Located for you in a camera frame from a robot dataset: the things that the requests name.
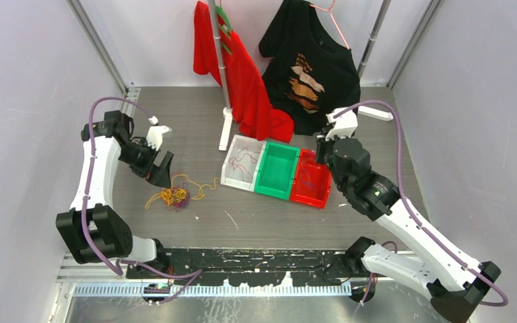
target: gray wood surface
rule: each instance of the gray wood surface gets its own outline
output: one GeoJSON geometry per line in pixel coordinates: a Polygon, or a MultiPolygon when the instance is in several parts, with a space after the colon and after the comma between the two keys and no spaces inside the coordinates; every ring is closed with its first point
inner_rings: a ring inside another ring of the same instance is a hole
{"type": "MultiPolygon", "coordinates": [[[[394,104],[392,92],[382,87],[363,88],[361,98],[394,104]]],[[[226,152],[217,149],[224,107],[220,88],[145,87],[141,89],[139,103],[149,108],[160,124],[173,129],[173,136],[162,146],[164,152],[168,150],[175,155],[172,174],[185,173],[199,184],[220,178],[226,156],[226,152]]],[[[134,119],[135,134],[145,135],[149,123],[143,113],[136,111],[134,119]]],[[[238,125],[234,123],[231,137],[236,133],[238,125]]],[[[393,121],[360,116],[356,137],[371,153],[373,169],[397,182],[397,141],[393,121]]],[[[314,137],[297,135],[290,145],[306,149],[316,147],[314,137]]],[[[405,144],[403,149],[405,192],[425,214],[405,144]]],[[[191,194],[197,194],[195,186],[189,186],[189,190],[191,194]]],[[[161,200],[145,210],[145,202],[158,191],[159,188],[149,185],[120,164],[113,192],[116,211],[130,225],[133,234],[157,238],[166,247],[347,248],[360,236],[377,242],[399,242],[349,205],[340,207],[347,201],[335,188],[323,210],[220,184],[215,190],[205,189],[205,198],[191,201],[181,212],[168,211],[161,200]]]]}

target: t-shirt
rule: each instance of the t-shirt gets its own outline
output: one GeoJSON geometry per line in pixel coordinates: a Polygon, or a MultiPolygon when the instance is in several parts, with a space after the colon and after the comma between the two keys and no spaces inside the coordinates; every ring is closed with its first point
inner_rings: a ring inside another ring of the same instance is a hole
{"type": "Polygon", "coordinates": [[[351,50],[328,35],[309,2],[284,0],[258,49],[273,57],[263,81],[273,106],[294,119],[295,134],[321,131],[326,114],[359,102],[351,50]]]}
{"type": "MultiPolygon", "coordinates": [[[[207,4],[197,2],[193,21],[195,25],[193,71],[201,75],[210,73],[218,84],[223,86],[207,4]]],[[[270,137],[286,143],[290,142],[294,122],[285,112],[273,109],[261,79],[261,73],[252,62],[238,35],[232,31],[231,38],[228,39],[223,32],[219,34],[221,42],[231,50],[229,54],[221,48],[221,53],[226,66],[233,119],[239,123],[239,131],[247,137],[258,140],[270,137]]]]}

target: white wall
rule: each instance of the white wall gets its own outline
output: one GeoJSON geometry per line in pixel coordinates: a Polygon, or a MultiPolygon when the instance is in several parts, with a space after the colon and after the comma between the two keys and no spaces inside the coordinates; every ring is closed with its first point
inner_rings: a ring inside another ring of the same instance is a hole
{"type": "Polygon", "coordinates": [[[0,1],[0,322],[48,318],[79,132],[91,103],[117,93],[66,1],[0,1]]]}
{"type": "MultiPolygon", "coordinates": [[[[209,76],[193,73],[193,11],[197,0],[81,0],[102,41],[126,81],[135,85],[216,85],[209,76]]],[[[331,0],[313,0],[328,7],[331,0]]],[[[259,41],[281,0],[224,0],[223,8],[259,70],[268,60],[259,41]]],[[[335,18],[361,60],[381,6],[377,0],[338,0],[335,18]]],[[[361,82],[385,85],[399,61],[429,0],[394,0],[361,82]]],[[[319,11],[326,30],[342,42],[330,15],[319,11]]]]}
{"type": "Polygon", "coordinates": [[[503,271],[478,322],[517,322],[517,2],[445,1],[394,94],[434,225],[503,271]]]}

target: plastic tray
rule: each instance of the plastic tray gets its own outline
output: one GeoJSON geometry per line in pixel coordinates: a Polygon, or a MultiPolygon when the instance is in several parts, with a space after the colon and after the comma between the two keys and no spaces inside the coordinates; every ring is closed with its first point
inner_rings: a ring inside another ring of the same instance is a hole
{"type": "Polygon", "coordinates": [[[234,135],[223,163],[221,184],[254,192],[265,145],[264,141],[234,135]]]}
{"type": "Polygon", "coordinates": [[[254,191],[287,200],[292,190],[299,154],[300,149],[296,147],[267,143],[258,167],[254,191]]]}
{"type": "Polygon", "coordinates": [[[316,164],[313,151],[301,149],[290,200],[323,209],[332,190],[332,175],[325,165],[316,164]]]}

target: red t-shirt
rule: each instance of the red t-shirt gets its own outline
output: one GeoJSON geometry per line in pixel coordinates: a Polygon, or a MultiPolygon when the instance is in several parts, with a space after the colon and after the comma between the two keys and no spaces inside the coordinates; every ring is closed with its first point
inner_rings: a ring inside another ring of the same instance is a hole
{"type": "MultiPolygon", "coordinates": [[[[207,4],[197,2],[194,23],[193,71],[200,75],[211,73],[222,86],[207,4]]],[[[221,48],[221,53],[226,66],[233,119],[240,124],[239,131],[247,137],[258,140],[270,137],[286,143],[290,142],[294,122],[288,114],[273,108],[261,73],[246,52],[239,36],[235,32],[230,32],[231,39],[228,39],[223,32],[219,33],[221,41],[231,50],[229,55],[224,48],[221,48]]]]}

